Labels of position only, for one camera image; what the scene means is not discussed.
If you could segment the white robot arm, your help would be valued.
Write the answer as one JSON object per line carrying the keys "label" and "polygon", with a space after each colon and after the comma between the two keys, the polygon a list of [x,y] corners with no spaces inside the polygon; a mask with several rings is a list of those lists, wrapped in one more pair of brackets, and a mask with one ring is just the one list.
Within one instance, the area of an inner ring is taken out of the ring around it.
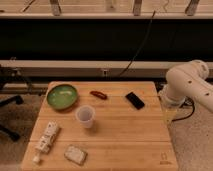
{"label": "white robot arm", "polygon": [[202,60],[193,60],[170,68],[166,73],[167,84],[159,92],[166,108],[178,108],[186,97],[213,112],[213,85],[206,81],[208,65]]}

